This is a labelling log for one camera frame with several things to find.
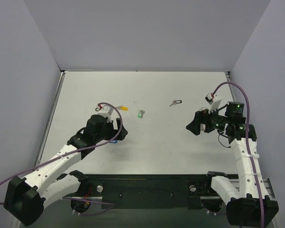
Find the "white wall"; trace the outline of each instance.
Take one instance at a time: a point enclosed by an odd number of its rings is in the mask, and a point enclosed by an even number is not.
[[[271,0],[231,80],[250,98],[261,169],[270,177],[285,225],[285,0]],[[243,100],[239,92],[237,98]]]
[[[0,0],[0,180],[36,161],[59,76],[23,0]],[[0,228],[11,218],[0,206]]]
[[[24,0],[63,70],[230,71],[270,0]]]

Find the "bolt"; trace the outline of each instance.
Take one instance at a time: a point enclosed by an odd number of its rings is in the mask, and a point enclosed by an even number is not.
[[[196,187],[194,185],[190,185],[189,190],[191,192],[195,192],[196,191]]]
[[[96,190],[97,190],[98,192],[102,192],[102,191],[104,190],[104,188],[103,188],[103,186],[98,185],[97,188],[96,188]]]

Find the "wall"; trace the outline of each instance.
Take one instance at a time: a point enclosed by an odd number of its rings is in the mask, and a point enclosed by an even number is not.
[[[24,0],[59,66],[230,71],[270,0]]]
[[[250,98],[262,172],[273,184],[285,227],[285,0],[271,0],[231,80]]]
[[[34,165],[59,76],[24,2],[0,0],[0,180]],[[11,219],[0,206],[0,228]]]

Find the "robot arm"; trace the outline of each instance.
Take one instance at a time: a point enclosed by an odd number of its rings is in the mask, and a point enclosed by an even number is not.
[[[251,154],[248,153],[245,141],[246,118],[243,117],[244,104],[228,102],[225,116],[219,115],[221,99],[217,95],[208,94],[205,99],[211,105],[210,109],[197,111],[194,120],[186,129],[199,135],[201,129],[210,133],[215,129],[226,131],[229,144],[236,158],[239,178],[239,191],[230,183],[227,175],[221,172],[208,172],[211,178],[211,188],[222,198],[227,208],[227,219],[231,225],[260,227],[260,199],[255,176],[259,181],[265,209],[265,226],[278,212],[278,204],[270,200],[269,194],[262,181],[257,154],[257,137],[253,125],[249,125],[248,143]]]
[[[73,152],[78,149],[91,147],[102,140],[112,139],[121,129],[117,140],[123,140],[128,132],[121,126],[120,119],[116,119],[118,130],[113,128],[111,114],[113,108],[104,106],[98,114],[92,115],[86,127],[80,129],[63,148],[53,157],[56,161],[49,162],[32,173],[13,178],[8,185],[4,208],[28,226],[36,221],[45,207],[62,197],[77,192],[85,175],[73,171],[63,179],[54,182],[64,171],[73,164],[84,159],[94,150],[87,149]]]

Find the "gray floor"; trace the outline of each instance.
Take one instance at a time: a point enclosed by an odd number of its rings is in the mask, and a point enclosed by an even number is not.
[[[91,208],[89,212],[98,211]],[[70,202],[60,200],[50,205],[30,228],[236,228],[226,216],[207,215],[206,210],[116,209],[94,217],[72,215]]]

